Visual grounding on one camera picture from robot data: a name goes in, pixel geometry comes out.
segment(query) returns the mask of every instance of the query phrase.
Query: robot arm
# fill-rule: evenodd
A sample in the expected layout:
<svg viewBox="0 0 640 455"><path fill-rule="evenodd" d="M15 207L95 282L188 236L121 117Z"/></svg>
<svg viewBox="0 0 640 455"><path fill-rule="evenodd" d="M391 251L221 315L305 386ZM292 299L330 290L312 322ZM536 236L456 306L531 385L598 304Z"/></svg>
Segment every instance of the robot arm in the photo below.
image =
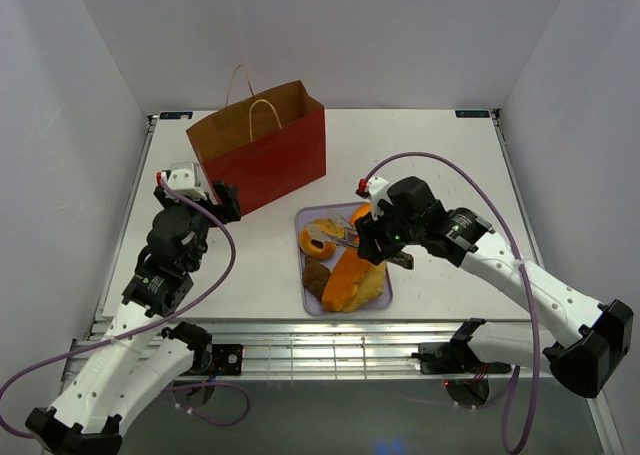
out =
<svg viewBox="0 0 640 455"><path fill-rule="evenodd" d="M211 212L222 223L240 219L235 187L215 182L214 204L202 190L196 164L175 164L158 173L173 191ZM119 335L171 316L187 295L190 273L200 268L207 251L210 220L175 200L159 185L154 195L164 207L153 220L147 246L103 340L111 344L87 360L71 385L48 408L36 408L26 426L54 454L113 455L133 420L171 380L182 373L202 373L210 362L211 336L202 328L180 323L165 328L165 340L142 366L138 359L158 330Z"/></svg>
<svg viewBox="0 0 640 455"><path fill-rule="evenodd" d="M528 310L518 272L524 263L540 324L548 330L541 336L542 368L574 393L596 397L627 354L633 322L627 305L619 300L605 305L535 263L516 260L486 220L467 208L445 210L424 181L409 177L392 185L372 177L362 180L356 193L372 203L371 213L356 222L358 255L374 264L398 257L407 245L420 245ZM533 355L530 330L478 319L464 322L449 348L463 369L495 361L527 365Z"/></svg>

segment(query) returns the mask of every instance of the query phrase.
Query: food tray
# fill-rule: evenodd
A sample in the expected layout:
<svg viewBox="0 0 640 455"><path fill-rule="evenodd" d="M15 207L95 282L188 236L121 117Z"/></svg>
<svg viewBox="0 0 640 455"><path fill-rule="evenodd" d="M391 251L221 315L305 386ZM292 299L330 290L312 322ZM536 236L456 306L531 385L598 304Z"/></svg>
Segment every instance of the food tray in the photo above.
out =
<svg viewBox="0 0 640 455"><path fill-rule="evenodd" d="M317 220L318 218L329 218L330 215L335 214L342 215L346 220L350 220L351 215L353 215L353 212L355 212L356 208L358 208L360 205L362 205L362 202L341 203L337 205L322 205L319 207L303 208L296 214L295 222L297 239L300 239L300 232L307 223ZM346 248L338 246L331 258L329 258L328 260L323 260L320 263L326 266L329 270L333 271L333 267L336 266L338 260L340 260L340 257L345 250ZM309 292L309 290L302 286L302 273L304 271L305 257L305 253L298 248L298 258L300 264L300 286L302 287L302 304L304 305L305 310L311 315L348 316L348 313L329 312L324 310L322 308L322 303L316 297L314 297L313 294ZM389 270L387 269L387 274L384 282L384 291L382 292L382 295L380 295L375 300L362 305L356 310L356 312L387 308L392 301L393 290L391 289L391 279L389 278Z"/></svg>

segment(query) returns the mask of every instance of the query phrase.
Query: metal frame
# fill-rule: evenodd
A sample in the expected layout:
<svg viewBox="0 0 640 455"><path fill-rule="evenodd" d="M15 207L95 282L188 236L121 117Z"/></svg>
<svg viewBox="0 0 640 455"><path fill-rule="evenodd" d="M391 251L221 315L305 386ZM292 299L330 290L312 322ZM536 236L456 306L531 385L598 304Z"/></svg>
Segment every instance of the metal frame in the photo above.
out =
<svg viewBox="0 0 640 455"><path fill-rule="evenodd" d="M536 263L543 265L539 247L515 179L515 174L506 141L500 129L495 111L491 110L496 136L516 194L522 218ZM138 190L142 168L153 138L158 116L150 117L140 165L133 182L127 203L116 250L109 270L109 276L96 312L92 331L83 341L76 342L74 348L94 343L108 328L108 320L102 315L104 302L113 277L116 260L122 245L133 200ZM270 322L245 321L213 322L211 320L189 320L207 329L214 337L214 343L240 343L244 345L242 380L380 380L380 379L442 379L439 375L422 375L419 362L411 358L420 343L440 344L449 340L459 327L454 322L331 322L306 321ZM144 362L160 344L160 337L154 338L145 350L140 362ZM87 356L68 360L63 375L63 385L83 366ZM492 375L495 378L509 375ZM522 371L523 377L530 377L530 370ZM200 380L198 377L182 377L185 380ZM588 401L591 415L598 432L604 453L622 454L622 445L615 430L613 419L603 395Z"/></svg>

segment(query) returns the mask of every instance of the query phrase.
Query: shopping bag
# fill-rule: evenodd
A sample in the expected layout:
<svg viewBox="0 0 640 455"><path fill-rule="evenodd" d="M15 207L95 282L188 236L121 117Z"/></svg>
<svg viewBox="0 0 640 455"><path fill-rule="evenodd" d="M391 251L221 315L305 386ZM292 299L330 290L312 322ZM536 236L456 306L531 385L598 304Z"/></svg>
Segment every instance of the shopping bag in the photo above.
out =
<svg viewBox="0 0 640 455"><path fill-rule="evenodd" d="M251 98L187 130L210 183L238 187L243 215L326 174L324 106L299 80L258 94L247 81Z"/></svg>

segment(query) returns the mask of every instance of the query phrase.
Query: white tabletop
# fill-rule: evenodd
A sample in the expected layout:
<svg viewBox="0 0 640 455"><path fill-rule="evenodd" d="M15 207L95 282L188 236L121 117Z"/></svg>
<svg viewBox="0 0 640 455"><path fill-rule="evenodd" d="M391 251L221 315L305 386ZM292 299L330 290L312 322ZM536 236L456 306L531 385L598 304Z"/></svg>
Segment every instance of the white tabletop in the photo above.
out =
<svg viewBox="0 0 640 455"><path fill-rule="evenodd" d="M155 174L172 163L196 161L185 130L211 112L194 112L191 120L159 120L153 134L131 215L109 286L104 315L114 315L121 293L133 275L151 221L160 210L153 197ZM327 110L327 175L228 225L238 248L234 270L208 299L187 312L189 319L225 320L460 320L527 319L528 314L481 280L430 257L419 247L415 270L390 265L395 294L384 310L353 314L309 315L302 305L298 244L294 217L308 206L359 200L358 180L376 162L404 151L427 151L462 167L488 193L509 223L525 258L532 257L518 203L491 119L459 119L452 110ZM468 207L497 221L480 197L450 168L427 159L392 162L380 175L395 181L415 175L429 183L446 208ZM209 252L186 300L200 295L222 273L229 247L212 229Z"/></svg>

